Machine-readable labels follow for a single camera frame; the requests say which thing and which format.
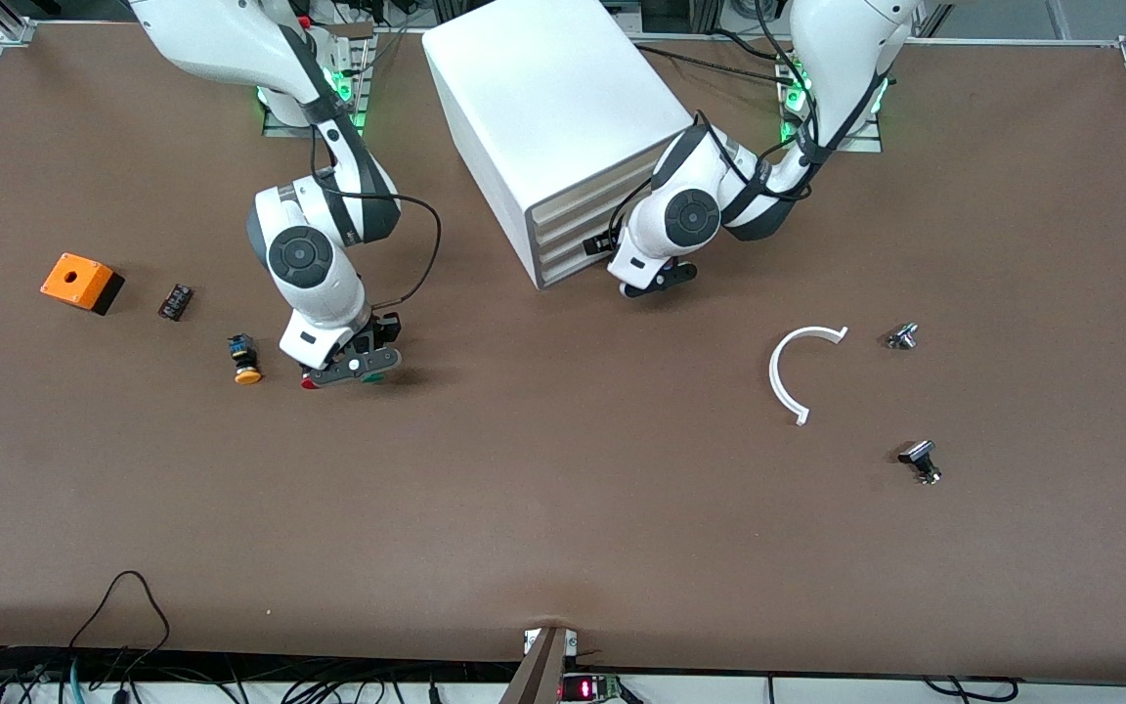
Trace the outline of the yellow push button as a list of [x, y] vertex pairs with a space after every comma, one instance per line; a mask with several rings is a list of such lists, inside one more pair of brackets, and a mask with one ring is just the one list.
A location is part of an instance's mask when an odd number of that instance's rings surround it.
[[250, 386], [263, 378], [260, 369], [254, 339], [250, 335], [238, 333], [227, 338], [227, 353], [234, 364], [234, 380], [241, 386]]

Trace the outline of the black button white square cap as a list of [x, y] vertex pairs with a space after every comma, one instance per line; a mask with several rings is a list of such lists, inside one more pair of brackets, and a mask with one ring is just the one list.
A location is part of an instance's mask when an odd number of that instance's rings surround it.
[[933, 442], [915, 442], [915, 444], [908, 446], [906, 449], [899, 452], [897, 460], [899, 463], [915, 467], [917, 480], [919, 480], [920, 484], [933, 485], [941, 481], [942, 476], [941, 469], [933, 463]]

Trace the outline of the white semicircular plastic arc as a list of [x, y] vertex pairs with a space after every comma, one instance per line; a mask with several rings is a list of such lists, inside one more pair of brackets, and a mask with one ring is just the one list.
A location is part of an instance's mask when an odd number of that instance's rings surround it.
[[816, 338], [828, 340], [830, 344], [841, 344], [842, 340], [844, 340], [844, 336], [848, 333], [848, 327], [841, 327], [840, 329], [830, 329], [830, 327], [822, 326], [799, 327], [799, 329], [790, 330], [790, 332], [783, 335], [781, 339], [779, 339], [778, 344], [776, 344], [776, 347], [774, 347], [774, 351], [770, 353], [767, 366], [769, 387], [772, 389], [774, 396], [777, 398], [779, 406], [794, 416], [796, 426], [804, 426], [805, 424], [808, 424], [810, 409], [808, 406], [799, 404], [799, 401], [797, 401], [795, 396], [790, 395], [790, 391], [788, 391], [788, 387], [785, 386], [785, 382], [783, 382], [781, 369], [779, 369], [779, 362], [781, 362], [783, 353], [786, 351], [788, 344], [795, 342], [795, 340]]

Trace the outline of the black equipment box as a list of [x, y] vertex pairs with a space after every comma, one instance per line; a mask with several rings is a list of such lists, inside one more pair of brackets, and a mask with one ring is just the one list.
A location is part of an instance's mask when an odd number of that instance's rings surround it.
[[711, 34], [722, 19], [724, 0], [638, 0], [647, 34]]

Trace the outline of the orange box black base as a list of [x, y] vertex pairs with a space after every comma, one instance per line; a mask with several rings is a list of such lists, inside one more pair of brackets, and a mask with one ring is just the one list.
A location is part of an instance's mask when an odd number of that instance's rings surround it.
[[45, 297], [106, 317], [124, 285], [125, 278], [108, 264], [66, 252], [60, 255], [39, 289]]

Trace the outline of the black device red display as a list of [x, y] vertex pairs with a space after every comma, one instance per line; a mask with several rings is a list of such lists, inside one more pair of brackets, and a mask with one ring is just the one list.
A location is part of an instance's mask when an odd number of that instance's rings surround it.
[[558, 704], [604, 704], [622, 701], [620, 678], [598, 674], [568, 674], [560, 678]]

